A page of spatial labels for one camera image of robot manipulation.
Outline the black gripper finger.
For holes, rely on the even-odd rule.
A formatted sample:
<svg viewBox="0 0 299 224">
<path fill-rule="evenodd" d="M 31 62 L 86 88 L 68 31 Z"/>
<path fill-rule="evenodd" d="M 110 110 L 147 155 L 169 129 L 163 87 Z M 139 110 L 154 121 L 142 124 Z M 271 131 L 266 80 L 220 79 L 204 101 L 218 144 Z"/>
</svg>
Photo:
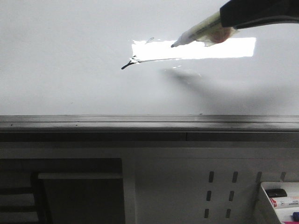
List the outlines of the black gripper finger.
<svg viewBox="0 0 299 224">
<path fill-rule="evenodd" d="M 231 0 L 220 8 L 223 27 L 252 28 L 298 23 L 298 0 Z"/>
</svg>

